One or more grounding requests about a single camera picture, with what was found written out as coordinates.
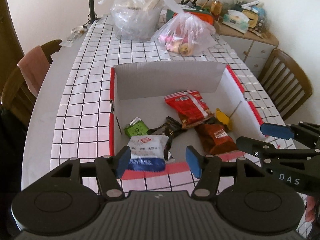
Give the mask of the right human hand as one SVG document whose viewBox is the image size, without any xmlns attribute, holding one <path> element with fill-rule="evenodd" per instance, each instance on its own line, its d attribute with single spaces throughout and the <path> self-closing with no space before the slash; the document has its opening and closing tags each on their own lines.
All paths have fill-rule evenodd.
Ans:
<svg viewBox="0 0 320 240">
<path fill-rule="evenodd" d="M 312 196 L 306 197 L 305 220 L 306 222 L 314 222 L 316 219 L 316 207 L 318 199 Z"/>
</svg>

